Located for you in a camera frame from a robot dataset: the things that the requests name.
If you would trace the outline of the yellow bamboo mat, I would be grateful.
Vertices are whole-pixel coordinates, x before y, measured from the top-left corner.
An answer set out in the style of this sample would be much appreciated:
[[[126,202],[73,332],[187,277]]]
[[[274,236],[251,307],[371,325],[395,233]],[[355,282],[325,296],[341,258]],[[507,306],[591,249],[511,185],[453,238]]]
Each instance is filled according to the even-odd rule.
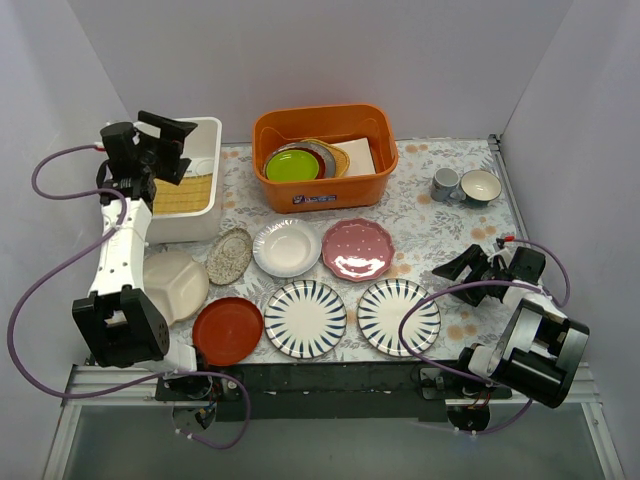
[[[213,200],[212,174],[184,177],[179,185],[155,180],[154,216],[184,215],[206,210]]]

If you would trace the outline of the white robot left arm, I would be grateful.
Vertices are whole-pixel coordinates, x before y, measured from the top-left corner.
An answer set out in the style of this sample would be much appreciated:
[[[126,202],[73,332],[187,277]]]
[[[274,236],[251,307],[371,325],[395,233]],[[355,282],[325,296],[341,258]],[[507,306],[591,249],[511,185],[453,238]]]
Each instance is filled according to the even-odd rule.
[[[139,124],[158,128],[158,135],[143,132]],[[107,239],[89,292],[74,301],[72,316],[100,366],[181,372],[180,390],[200,400],[211,392],[213,377],[197,365],[193,347],[171,339],[167,321],[144,291],[143,275],[155,182],[181,182],[191,163],[183,155],[185,140],[196,127],[141,111],[138,124],[118,122],[101,130],[107,158],[96,185]]]

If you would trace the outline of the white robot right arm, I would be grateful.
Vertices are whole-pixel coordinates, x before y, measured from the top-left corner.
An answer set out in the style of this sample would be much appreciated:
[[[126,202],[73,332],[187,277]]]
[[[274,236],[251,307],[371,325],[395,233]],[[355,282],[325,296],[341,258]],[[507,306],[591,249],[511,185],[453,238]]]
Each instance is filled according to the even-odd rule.
[[[590,331],[565,315],[539,283],[550,251],[524,240],[517,248],[508,248],[515,240],[497,239],[492,255],[473,244],[432,270],[438,277],[473,284],[453,294],[473,307],[492,297],[513,310],[496,345],[476,344],[463,350],[452,383],[469,398],[479,395],[489,382],[499,383],[556,408],[569,393]]]

